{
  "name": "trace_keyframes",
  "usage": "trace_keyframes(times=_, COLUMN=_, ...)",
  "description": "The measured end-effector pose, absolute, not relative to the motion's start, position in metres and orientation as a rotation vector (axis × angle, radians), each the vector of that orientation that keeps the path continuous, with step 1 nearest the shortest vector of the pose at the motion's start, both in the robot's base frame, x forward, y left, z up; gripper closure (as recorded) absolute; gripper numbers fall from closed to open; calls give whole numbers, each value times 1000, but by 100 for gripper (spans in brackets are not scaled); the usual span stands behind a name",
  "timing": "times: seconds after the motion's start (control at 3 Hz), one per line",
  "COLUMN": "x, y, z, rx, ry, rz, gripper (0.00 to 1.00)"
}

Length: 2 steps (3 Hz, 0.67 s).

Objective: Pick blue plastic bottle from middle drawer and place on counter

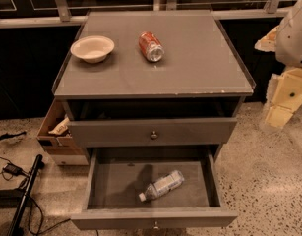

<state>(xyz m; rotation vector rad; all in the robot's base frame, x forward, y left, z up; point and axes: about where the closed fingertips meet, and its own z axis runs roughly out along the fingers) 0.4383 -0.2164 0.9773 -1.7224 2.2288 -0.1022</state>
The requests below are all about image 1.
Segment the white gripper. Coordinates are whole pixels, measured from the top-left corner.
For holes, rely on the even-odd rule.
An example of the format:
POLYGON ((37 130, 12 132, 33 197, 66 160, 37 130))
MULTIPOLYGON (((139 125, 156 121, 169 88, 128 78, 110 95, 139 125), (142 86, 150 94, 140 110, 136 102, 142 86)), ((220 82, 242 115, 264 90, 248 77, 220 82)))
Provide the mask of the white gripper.
POLYGON ((282 128, 302 105, 302 69, 292 68, 278 77, 272 105, 265 122, 272 127, 282 128))

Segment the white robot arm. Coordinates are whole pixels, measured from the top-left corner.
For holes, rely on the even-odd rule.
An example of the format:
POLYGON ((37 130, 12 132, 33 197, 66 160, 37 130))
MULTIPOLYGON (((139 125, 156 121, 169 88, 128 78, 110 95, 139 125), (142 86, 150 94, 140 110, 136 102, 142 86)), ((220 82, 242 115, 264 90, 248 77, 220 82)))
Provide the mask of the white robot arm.
POLYGON ((302 105, 302 0, 256 42, 255 48, 274 52, 276 60, 285 65, 281 75, 272 75, 269 80, 264 120, 268 126, 283 128, 302 105))

